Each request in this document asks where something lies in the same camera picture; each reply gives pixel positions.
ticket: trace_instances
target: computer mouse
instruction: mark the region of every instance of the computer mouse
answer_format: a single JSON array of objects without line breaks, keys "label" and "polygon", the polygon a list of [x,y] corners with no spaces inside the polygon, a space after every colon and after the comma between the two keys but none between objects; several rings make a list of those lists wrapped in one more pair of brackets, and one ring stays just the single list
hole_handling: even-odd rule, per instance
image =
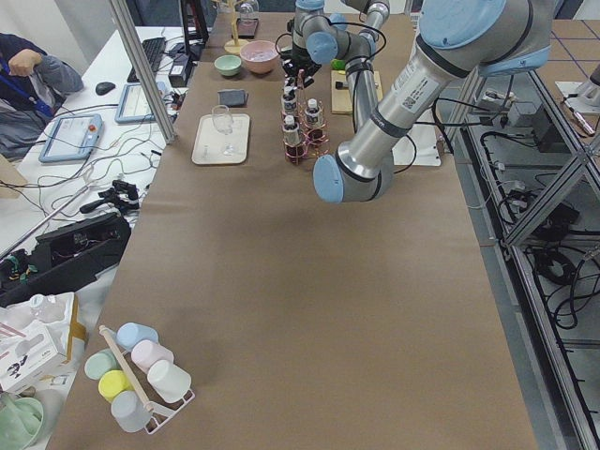
[{"label": "computer mouse", "polygon": [[99,82],[96,85],[96,93],[99,96],[104,96],[105,94],[108,94],[109,92],[111,92],[116,86],[114,85],[113,82]]}]

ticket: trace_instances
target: person's arm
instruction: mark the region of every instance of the person's arm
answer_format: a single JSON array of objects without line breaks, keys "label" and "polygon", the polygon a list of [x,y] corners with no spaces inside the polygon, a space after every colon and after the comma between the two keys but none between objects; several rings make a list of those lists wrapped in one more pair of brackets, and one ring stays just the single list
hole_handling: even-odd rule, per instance
[{"label": "person's arm", "polygon": [[24,49],[8,61],[11,75],[28,77],[36,71],[52,89],[68,94],[83,89],[82,77],[55,56]]}]

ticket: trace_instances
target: bowl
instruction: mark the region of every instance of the bowl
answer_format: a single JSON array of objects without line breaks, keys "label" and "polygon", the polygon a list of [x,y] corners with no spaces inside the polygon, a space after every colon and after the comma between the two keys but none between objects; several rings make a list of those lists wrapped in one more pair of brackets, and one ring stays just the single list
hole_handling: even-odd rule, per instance
[{"label": "bowl", "polygon": [[240,50],[244,67],[253,73],[268,73],[277,65],[279,55],[275,42],[252,40]]},{"label": "bowl", "polygon": [[33,445],[38,440],[44,423],[44,410],[39,400],[23,397],[17,398],[13,402],[20,410],[37,417],[39,428],[33,435],[27,433],[21,420],[5,406],[0,410],[0,448],[2,450],[23,450]]},{"label": "bowl", "polygon": [[215,60],[215,68],[224,77],[237,75],[242,68],[242,60],[234,54],[225,54]]}]

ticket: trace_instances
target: white tablet device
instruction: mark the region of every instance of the white tablet device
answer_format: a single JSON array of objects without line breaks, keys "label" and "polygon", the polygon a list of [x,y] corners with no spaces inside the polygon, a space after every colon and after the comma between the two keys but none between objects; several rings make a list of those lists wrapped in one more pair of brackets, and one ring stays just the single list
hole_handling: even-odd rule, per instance
[{"label": "white tablet device", "polygon": [[59,117],[55,119],[38,159],[40,162],[86,159],[94,149],[101,130],[100,114]]},{"label": "white tablet device", "polygon": [[[166,94],[164,82],[157,82],[160,97]],[[138,82],[128,83],[123,88],[119,106],[116,108],[114,121],[117,124],[136,124],[140,122],[153,122],[154,115],[150,110],[148,100],[143,92],[142,85]]]}]

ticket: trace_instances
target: hand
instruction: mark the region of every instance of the hand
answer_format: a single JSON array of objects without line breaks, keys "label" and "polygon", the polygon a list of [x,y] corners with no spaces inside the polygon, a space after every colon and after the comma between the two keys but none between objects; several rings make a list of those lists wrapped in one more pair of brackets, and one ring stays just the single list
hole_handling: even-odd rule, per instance
[{"label": "hand", "polygon": [[10,75],[28,77],[34,71],[34,67],[41,63],[41,54],[33,50],[25,49],[15,54],[8,61]]}]

